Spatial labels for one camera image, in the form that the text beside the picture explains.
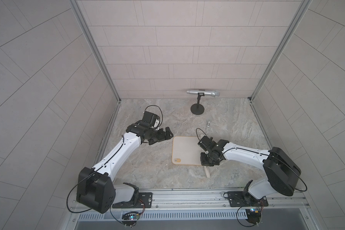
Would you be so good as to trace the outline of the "white cutting board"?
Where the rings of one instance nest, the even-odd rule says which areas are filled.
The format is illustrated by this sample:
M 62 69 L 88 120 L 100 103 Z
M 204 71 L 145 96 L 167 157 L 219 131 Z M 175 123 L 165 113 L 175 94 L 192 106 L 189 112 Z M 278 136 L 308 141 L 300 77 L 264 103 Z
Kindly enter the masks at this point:
M 172 163 L 175 165 L 201 166 L 203 149 L 197 137 L 174 137 L 172 140 Z

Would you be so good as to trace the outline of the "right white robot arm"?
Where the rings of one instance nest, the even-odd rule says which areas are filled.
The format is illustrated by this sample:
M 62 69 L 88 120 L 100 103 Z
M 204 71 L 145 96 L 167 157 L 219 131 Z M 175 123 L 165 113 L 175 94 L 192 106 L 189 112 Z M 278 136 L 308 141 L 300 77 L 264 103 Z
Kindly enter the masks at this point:
M 213 167 L 222 161 L 232 160 L 263 170 L 264 177 L 251 180 L 245 186 L 241 200 L 246 204 L 253 204 L 274 193 L 293 196 L 301 175 L 300 168 L 277 147 L 270 150 L 252 149 L 227 140 L 215 142 L 207 136 L 199 140 L 194 137 L 173 137 L 172 143 L 172 162 L 177 165 Z

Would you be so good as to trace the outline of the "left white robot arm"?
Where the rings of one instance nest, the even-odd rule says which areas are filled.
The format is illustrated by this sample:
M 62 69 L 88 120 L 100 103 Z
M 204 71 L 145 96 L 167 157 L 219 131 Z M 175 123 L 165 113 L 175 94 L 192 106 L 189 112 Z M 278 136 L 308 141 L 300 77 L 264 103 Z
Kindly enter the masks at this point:
M 92 168 L 83 168 L 78 176 L 76 201 L 101 214 L 113 205 L 135 207 L 139 203 L 139 188 L 130 183 L 115 186 L 113 181 L 131 153 L 145 140 L 149 145 L 170 140 L 169 127 L 155 129 L 149 123 L 139 121 L 127 127 L 121 141 Z

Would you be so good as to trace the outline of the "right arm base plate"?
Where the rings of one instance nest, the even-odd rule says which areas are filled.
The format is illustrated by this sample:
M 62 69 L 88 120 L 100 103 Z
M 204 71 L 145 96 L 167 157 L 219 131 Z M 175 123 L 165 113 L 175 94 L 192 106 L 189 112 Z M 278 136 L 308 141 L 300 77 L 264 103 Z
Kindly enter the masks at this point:
M 223 197 L 230 203 L 230 207 L 268 207 L 266 197 L 256 199 L 247 192 L 229 191 L 223 194 Z

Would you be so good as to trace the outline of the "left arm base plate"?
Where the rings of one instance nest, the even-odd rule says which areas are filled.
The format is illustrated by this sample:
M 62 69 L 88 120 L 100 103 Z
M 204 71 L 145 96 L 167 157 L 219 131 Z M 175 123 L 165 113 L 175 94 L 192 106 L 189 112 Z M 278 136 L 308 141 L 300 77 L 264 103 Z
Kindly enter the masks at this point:
M 142 209 L 151 208 L 153 193 L 141 193 L 139 192 L 138 197 L 135 195 L 132 197 L 131 201 L 119 202 L 112 205 L 113 209 Z

